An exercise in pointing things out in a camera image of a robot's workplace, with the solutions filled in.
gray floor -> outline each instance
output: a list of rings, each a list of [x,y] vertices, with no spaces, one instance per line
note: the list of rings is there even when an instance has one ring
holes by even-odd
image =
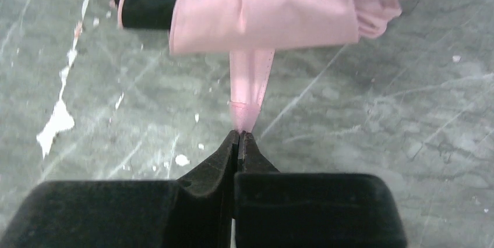
[[[226,56],[170,57],[166,34],[118,30],[90,0],[64,94],[76,126],[43,160],[82,2],[0,0],[0,232],[43,180],[176,178],[230,130]],[[283,171],[383,178],[410,247],[494,247],[494,0],[404,9],[335,61],[336,47],[279,52],[254,134]]]

folded pink cloth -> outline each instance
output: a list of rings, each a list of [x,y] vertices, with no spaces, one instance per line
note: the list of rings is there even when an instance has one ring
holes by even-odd
[[[232,121],[251,132],[275,49],[376,38],[400,13],[398,0],[177,0],[170,52],[230,52]]]

gray surface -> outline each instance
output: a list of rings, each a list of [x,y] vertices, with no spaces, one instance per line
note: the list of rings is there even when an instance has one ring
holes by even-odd
[[[0,231],[44,179],[176,178],[230,129],[224,55],[170,57],[164,33],[117,30],[108,0],[91,0],[64,98],[76,127],[43,161],[36,134],[81,4],[0,0]],[[338,48],[279,52],[254,134],[283,171],[379,175],[410,247],[494,247],[494,0],[404,9],[382,38],[344,49],[329,68]],[[191,164],[174,164],[178,154]]]

scratched table surface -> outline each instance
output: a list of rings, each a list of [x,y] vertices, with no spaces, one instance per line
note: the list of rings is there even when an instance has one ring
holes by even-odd
[[[44,180],[177,178],[231,128],[226,55],[169,56],[108,1],[89,0],[75,126],[43,159],[84,0],[0,0],[0,232]],[[278,52],[253,133],[282,171],[380,176],[410,247],[494,247],[494,0],[403,7],[377,40]]]

